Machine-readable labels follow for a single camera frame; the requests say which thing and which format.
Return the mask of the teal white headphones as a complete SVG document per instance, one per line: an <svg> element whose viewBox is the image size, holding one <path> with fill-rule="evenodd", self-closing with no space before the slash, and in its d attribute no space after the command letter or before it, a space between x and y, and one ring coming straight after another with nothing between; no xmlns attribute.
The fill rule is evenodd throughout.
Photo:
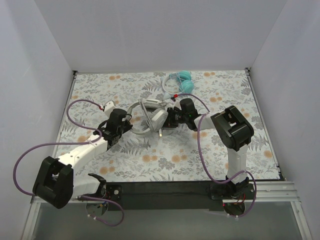
<svg viewBox="0 0 320 240"><path fill-rule="evenodd" d="M166 90L166 83L169 80L175 79L178 83L178 92L177 93L172 93ZM179 95L179 94L191 94L192 91L194 90L194 83L192 81L192 76L189 71L180 71L176 73L170 73L166 77L161 77L161 86L164 91L163 93L163 99L168 100L172 98L174 95Z"/></svg>

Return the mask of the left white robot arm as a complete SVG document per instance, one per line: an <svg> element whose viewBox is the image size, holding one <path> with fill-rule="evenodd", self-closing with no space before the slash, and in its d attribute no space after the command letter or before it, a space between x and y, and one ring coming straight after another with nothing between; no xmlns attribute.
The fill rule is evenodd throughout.
<svg viewBox="0 0 320 240"><path fill-rule="evenodd" d="M97 156L105 153L119 142L132 125L128 113L119 108L111 111L107 120L89 137L88 143L74 148L57 158L46 157L39 168L32 192L57 209L63 208L70 199L93 197L95 200L107 197L107 181L90 173L76 180L75 174Z"/></svg>

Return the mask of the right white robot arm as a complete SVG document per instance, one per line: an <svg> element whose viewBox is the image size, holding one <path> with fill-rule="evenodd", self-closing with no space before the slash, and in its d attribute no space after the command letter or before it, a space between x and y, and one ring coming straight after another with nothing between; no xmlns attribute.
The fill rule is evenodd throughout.
<svg viewBox="0 0 320 240"><path fill-rule="evenodd" d="M201 142L198 139L198 152L204 171L214 182L214 191L217 195L237 199L245 194L249 186L247 172L247 151L254 129L242 113L235 107L230 106L219 113L199 114L194 102L185 98L179 102L180 106L169 107L167 120L164 128L176 128L180 124L197 132L215 129L220 140L227 148L228 170L224 181L215 180L209 173L201 152Z"/></svg>

